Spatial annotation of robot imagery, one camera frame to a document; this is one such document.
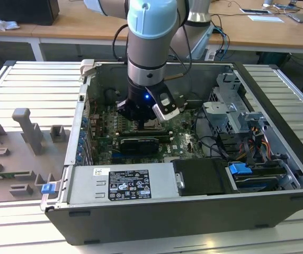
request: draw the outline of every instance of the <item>wooden desk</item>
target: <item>wooden desk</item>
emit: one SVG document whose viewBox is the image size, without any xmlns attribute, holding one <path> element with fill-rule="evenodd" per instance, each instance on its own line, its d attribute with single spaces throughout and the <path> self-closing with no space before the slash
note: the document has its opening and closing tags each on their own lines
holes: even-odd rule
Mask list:
<svg viewBox="0 0 303 254">
<path fill-rule="evenodd" d="M 261 9 L 263 0 L 236 0 L 243 8 Z M 288 0 L 276 0 L 286 4 Z M 83 1 L 59 0 L 60 13 L 52 26 L 22 25 L 18 30 L 0 31 L 0 41 L 19 41 L 31 44 L 37 61 L 44 61 L 41 43 L 109 45 L 117 29 L 125 20 L 101 16 L 86 8 Z M 211 14 L 243 14 L 232 2 L 218 0 L 211 3 Z M 230 37 L 230 50 L 303 53 L 303 24 L 278 15 L 284 23 L 252 21 L 248 16 L 221 16 L 222 27 Z M 216 25 L 216 16 L 212 19 Z M 127 31 L 123 30 L 117 44 L 125 45 Z M 222 43 L 221 36 L 213 34 L 208 49 L 214 51 Z"/>
</svg>

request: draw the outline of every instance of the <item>paper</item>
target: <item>paper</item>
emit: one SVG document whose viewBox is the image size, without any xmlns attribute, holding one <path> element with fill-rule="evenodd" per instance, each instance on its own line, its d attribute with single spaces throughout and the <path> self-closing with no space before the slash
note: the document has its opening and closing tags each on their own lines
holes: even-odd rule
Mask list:
<svg viewBox="0 0 303 254">
<path fill-rule="evenodd" d="M 17 29 L 17 28 L 20 28 L 20 27 L 18 26 L 18 24 L 15 21 L 0 20 L 0 30 L 2 30 L 2 31 L 5 31 L 6 29 L 10 30 L 10 29 Z"/>
<path fill-rule="evenodd" d="M 248 15 L 248 17 L 252 21 L 264 21 L 264 22 L 284 23 L 284 21 L 282 19 L 280 19 L 279 17 L 263 17 L 263 16 L 252 16 L 252 15 Z"/>
</svg>

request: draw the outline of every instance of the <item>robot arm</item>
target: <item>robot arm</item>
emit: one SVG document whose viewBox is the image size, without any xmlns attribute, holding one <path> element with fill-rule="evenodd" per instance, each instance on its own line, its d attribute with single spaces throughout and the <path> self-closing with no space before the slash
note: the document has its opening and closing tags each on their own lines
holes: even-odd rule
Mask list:
<svg viewBox="0 0 303 254">
<path fill-rule="evenodd" d="M 210 0 L 84 0 L 103 15 L 127 19 L 128 98 L 118 112 L 141 123 L 158 117 L 167 121 L 179 114 L 178 103 L 164 83 L 170 46 L 188 57 L 206 37 Z"/>
</svg>

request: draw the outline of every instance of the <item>aluminum profile table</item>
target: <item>aluminum profile table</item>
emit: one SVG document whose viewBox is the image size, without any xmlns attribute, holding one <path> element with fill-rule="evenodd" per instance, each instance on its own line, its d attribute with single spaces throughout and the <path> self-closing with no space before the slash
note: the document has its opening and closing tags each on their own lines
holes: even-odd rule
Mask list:
<svg viewBox="0 0 303 254">
<path fill-rule="evenodd" d="M 269 66 L 245 67 L 303 141 L 303 95 L 278 70 Z M 16 102 L 16 106 L 30 105 L 32 115 L 43 128 L 47 128 L 44 125 L 48 126 L 49 121 L 65 121 L 67 128 L 71 128 L 77 87 L 81 84 L 78 68 L 78 62 L 17 62 L 13 67 L 3 67 L 0 71 L 0 118 L 7 124 L 6 128 L 19 128 L 8 124 L 11 117 L 8 112 L 13 107 L 12 104 L 7 106 L 10 102 Z M 26 93 L 19 87 L 27 88 Z M 270 229 L 74 247 L 50 223 L 39 203 L 0 203 L 0 253 L 303 253 L 303 211 Z M 143 233 L 148 229 L 141 223 L 139 230 Z"/>
</svg>

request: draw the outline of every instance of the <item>black box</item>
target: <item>black box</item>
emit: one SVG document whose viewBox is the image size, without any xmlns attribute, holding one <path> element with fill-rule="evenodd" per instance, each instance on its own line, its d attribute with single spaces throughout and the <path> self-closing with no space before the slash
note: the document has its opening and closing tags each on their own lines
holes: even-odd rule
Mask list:
<svg viewBox="0 0 303 254">
<path fill-rule="evenodd" d="M 4 21 L 52 25 L 59 11 L 57 0 L 0 0 L 0 20 Z"/>
</svg>

